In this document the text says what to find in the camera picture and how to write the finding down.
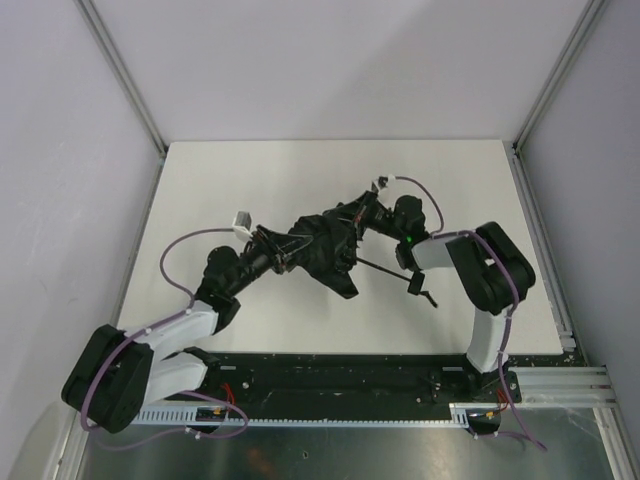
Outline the black folding umbrella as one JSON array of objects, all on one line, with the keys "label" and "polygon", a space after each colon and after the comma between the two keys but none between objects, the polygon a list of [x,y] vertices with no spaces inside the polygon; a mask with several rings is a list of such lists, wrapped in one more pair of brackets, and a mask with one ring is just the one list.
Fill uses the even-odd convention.
[{"label": "black folding umbrella", "polygon": [[409,258],[409,247],[413,239],[425,239],[425,216],[418,207],[397,207],[390,211],[390,231],[386,235],[398,241],[396,256],[400,267],[412,273],[405,276],[357,255],[358,242],[354,225],[320,215],[304,216],[290,229],[290,234],[311,234],[314,241],[296,255],[296,264],[312,278],[319,281],[341,297],[351,299],[358,295],[349,272],[360,263],[379,272],[391,275],[408,283],[408,292],[425,297],[433,307],[438,304],[423,288],[424,275],[416,263]]}]

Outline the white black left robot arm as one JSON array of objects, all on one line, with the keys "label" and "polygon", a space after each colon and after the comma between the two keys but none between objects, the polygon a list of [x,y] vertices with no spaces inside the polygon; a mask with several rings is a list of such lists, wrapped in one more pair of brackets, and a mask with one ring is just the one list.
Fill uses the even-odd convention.
[{"label": "white black left robot arm", "polygon": [[84,430],[118,433],[143,406],[195,394],[210,367],[194,342],[228,327],[240,309],[238,294],[267,271],[307,266],[318,249],[314,233],[282,234],[263,226],[250,233],[242,253],[215,248],[196,290],[170,283],[187,295],[184,309],[137,330],[95,330],[63,386],[62,400],[79,413]]}]

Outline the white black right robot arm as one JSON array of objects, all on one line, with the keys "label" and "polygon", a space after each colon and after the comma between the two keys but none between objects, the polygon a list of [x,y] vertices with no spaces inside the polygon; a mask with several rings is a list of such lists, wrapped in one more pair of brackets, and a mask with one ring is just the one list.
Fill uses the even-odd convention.
[{"label": "white black right robot arm", "polygon": [[509,392],[505,363],[512,317],[535,285],[536,275],[499,224],[430,232],[421,199],[404,195],[388,208],[373,191],[339,203],[323,215],[347,229],[348,243],[338,252],[350,263],[355,261],[355,245],[366,231],[394,239],[399,267],[411,273],[409,291],[413,295],[421,293],[427,271],[453,269],[474,306],[466,364],[479,375],[498,378],[503,392]]}]

